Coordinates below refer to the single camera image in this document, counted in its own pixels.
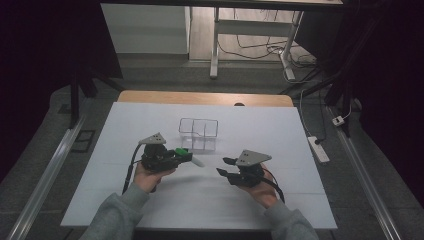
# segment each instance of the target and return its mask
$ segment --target white tabletop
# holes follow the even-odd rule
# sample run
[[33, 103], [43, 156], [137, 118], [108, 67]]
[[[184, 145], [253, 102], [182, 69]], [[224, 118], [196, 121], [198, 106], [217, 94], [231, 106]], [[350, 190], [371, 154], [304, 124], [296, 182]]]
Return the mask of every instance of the white tabletop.
[[160, 132], [168, 149], [181, 147], [181, 118], [218, 120], [216, 150], [196, 155], [204, 168], [184, 163], [162, 179], [137, 227], [269, 229], [262, 206], [216, 171], [219, 167], [237, 172], [222, 158], [236, 158], [248, 149], [272, 156], [265, 164], [278, 180], [289, 209], [299, 209], [316, 229], [337, 228], [297, 108], [150, 103], [114, 103], [61, 225], [88, 226], [111, 193], [121, 194], [140, 139]]

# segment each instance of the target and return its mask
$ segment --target transparent box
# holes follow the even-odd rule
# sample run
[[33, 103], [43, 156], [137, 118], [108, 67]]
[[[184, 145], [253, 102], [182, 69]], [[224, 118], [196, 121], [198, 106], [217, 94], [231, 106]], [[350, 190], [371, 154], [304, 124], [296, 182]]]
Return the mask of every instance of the transparent box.
[[182, 148], [215, 151], [218, 136], [217, 120], [181, 118], [178, 131]]

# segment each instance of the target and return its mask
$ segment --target power strip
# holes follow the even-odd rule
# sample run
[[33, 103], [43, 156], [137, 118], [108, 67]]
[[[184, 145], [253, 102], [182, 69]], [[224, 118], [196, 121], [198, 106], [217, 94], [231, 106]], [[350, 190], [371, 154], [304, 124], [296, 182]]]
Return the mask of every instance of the power strip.
[[311, 145], [312, 150], [314, 150], [315, 156], [318, 158], [318, 161], [320, 163], [327, 163], [330, 161], [327, 154], [324, 151], [324, 148], [322, 148], [321, 144], [316, 144], [315, 141], [317, 140], [316, 137], [308, 137], [309, 145]]

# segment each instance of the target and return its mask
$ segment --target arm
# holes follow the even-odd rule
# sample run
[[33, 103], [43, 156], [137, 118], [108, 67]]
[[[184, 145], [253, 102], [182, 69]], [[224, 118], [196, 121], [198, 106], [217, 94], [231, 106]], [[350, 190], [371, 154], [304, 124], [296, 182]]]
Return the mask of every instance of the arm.
[[[272, 181], [269, 172], [264, 172], [264, 177]], [[274, 240], [318, 239], [315, 230], [302, 213], [297, 209], [289, 210], [282, 201], [278, 200], [274, 188], [270, 185], [261, 182], [252, 188], [239, 188], [248, 192], [253, 199], [266, 208], [265, 216], [270, 220]]]
[[122, 196], [114, 193], [100, 205], [81, 239], [131, 239], [134, 228], [143, 217], [141, 209], [149, 199], [148, 193], [163, 176], [174, 171], [153, 174], [138, 163], [134, 182]]

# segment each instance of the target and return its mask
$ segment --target gray sweatshirt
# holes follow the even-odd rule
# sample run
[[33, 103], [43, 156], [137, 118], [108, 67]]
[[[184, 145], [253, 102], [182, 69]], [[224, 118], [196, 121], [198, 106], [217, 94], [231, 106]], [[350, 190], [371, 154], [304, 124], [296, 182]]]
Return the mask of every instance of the gray sweatshirt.
[[[110, 195], [99, 207], [81, 239], [132, 239], [133, 231], [143, 215], [141, 209], [149, 195], [137, 185], [118, 196]], [[318, 239], [315, 230], [299, 210], [290, 211], [278, 201], [265, 211], [270, 220], [274, 240]]]

